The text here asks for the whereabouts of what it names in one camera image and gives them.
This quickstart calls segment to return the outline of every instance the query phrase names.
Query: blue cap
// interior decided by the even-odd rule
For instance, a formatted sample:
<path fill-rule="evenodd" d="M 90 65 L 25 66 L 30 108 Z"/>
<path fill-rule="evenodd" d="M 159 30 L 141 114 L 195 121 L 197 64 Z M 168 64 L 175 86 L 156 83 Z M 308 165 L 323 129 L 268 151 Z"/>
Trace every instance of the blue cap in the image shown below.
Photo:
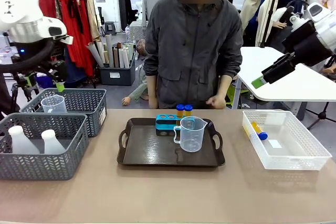
<path fill-rule="evenodd" d="M 185 110 L 185 111 L 193 111 L 193 106 L 192 106 L 192 105 L 186 105 L 186 106 L 184 107 L 184 110 Z"/>
<path fill-rule="evenodd" d="M 266 132 L 261 132 L 260 134 L 258 134 L 260 140 L 266 140 L 268 138 L 268 135 Z"/>
<path fill-rule="evenodd" d="M 184 105 L 183 104 L 179 104 L 178 106 L 176 106 L 176 109 L 178 111 L 184 111 Z"/>

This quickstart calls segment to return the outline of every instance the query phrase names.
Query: beige tabletop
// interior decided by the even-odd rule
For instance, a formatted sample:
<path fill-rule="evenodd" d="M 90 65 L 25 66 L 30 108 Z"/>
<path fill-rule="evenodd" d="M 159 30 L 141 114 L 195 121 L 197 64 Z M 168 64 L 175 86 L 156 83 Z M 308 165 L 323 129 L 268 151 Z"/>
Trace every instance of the beige tabletop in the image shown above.
<path fill-rule="evenodd" d="M 118 165 L 118 136 L 130 118 L 167 111 L 109 110 L 73 179 L 0 181 L 0 220 L 15 222 L 304 223 L 336 220 L 336 166 L 319 172 L 265 170 L 240 110 L 195 111 L 223 137 L 215 170 Z"/>

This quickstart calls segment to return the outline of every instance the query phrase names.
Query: white plastic bottle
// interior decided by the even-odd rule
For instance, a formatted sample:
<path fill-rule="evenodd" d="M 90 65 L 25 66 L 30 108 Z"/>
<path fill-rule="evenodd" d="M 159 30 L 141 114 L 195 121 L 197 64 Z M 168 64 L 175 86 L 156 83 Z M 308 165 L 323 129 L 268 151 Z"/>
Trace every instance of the white plastic bottle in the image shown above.
<path fill-rule="evenodd" d="M 65 148 L 57 140 L 54 130 L 46 130 L 42 132 L 44 140 L 44 154 L 59 155 L 65 152 Z"/>
<path fill-rule="evenodd" d="M 38 148 L 26 137 L 21 126 L 13 126 L 8 130 L 12 137 L 13 154 L 40 154 Z"/>

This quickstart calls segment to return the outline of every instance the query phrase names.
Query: plastic beaker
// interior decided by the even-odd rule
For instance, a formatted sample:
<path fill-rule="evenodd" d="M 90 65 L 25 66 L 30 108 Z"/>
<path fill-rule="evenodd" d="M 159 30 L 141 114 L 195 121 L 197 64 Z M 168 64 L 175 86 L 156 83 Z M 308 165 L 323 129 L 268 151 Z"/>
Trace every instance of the plastic beaker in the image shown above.
<path fill-rule="evenodd" d="M 208 123 L 195 116 L 187 116 L 180 124 L 174 127 L 174 142 L 186 152 L 198 152 L 202 148 L 204 128 Z M 176 140 L 176 129 L 180 129 L 179 141 Z"/>
<path fill-rule="evenodd" d="M 64 97 L 57 94 L 44 98 L 41 105 L 46 113 L 67 113 Z"/>

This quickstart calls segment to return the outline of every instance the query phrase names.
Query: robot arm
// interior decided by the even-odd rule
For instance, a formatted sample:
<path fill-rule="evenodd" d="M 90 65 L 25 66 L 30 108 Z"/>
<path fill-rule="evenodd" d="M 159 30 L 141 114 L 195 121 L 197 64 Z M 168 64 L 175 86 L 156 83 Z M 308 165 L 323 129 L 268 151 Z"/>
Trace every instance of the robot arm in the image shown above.
<path fill-rule="evenodd" d="M 51 62 L 55 41 L 72 44 L 62 21 L 44 17 L 39 0 L 0 0 L 0 31 L 7 31 L 20 55 L 19 62 L 0 65 L 0 73 L 48 73 L 56 82 L 66 79 L 65 64 Z"/>
<path fill-rule="evenodd" d="M 289 18 L 293 30 L 282 42 L 288 53 L 252 82 L 255 88 L 280 80 L 293 72 L 299 63 L 312 67 L 336 52 L 336 12 L 313 3 L 308 6 L 307 14 L 307 19 L 295 15 Z"/>

